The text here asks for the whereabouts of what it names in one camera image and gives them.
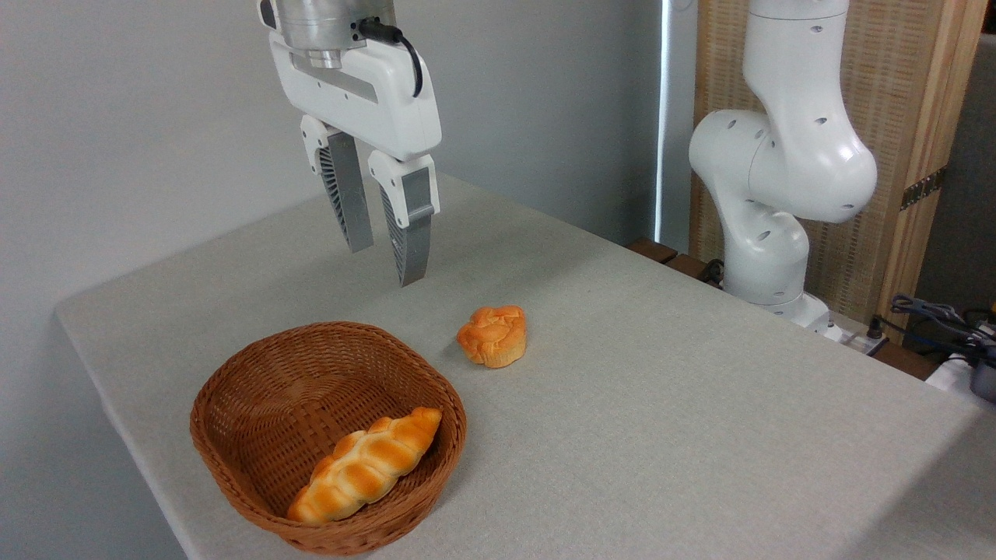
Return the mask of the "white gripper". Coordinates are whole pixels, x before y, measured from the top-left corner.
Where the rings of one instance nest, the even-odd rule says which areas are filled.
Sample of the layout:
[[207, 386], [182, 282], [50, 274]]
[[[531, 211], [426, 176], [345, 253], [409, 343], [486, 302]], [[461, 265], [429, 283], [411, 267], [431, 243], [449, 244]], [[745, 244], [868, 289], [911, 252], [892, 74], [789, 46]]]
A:
[[276, 32], [269, 45], [289, 102], [309, 114], [301, 120], [303, 145], [349, 250], [374, 245], [355, 137], [378, 149], [369, 167], [380, 185], [399, 284], [420, 280], [430, 255], [431, 222], [440, 209], [437, 169], [426, 154], [442, 139], [426, 64], [423, 87], [414, 96], [414, 67], [405, 47], [370, 41], [345, 51], [339, 68], [315, 68]]

